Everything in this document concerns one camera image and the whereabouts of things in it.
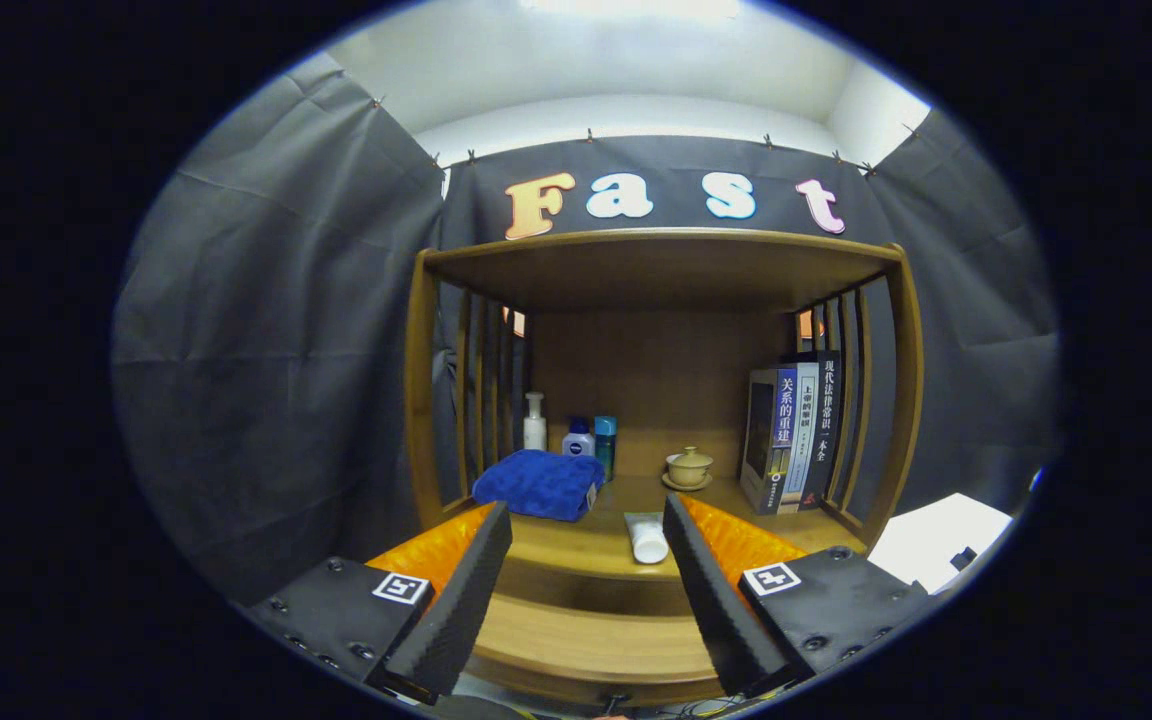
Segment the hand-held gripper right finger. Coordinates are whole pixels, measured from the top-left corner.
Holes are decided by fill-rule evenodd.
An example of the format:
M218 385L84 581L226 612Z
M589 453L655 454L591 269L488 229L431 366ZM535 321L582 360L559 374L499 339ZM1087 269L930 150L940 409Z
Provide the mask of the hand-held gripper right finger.
M691 497L669 493L662 521L723 694L751 698L814 679L932 600L864 553L808 553Z

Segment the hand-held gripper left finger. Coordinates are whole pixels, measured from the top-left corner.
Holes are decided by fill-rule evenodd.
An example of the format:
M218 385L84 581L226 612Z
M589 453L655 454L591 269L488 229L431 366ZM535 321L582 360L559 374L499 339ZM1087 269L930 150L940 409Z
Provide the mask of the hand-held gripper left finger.
M433 706L473 653L511 539L507 505L486 503L366 562L324 559L251 620L347 682Z

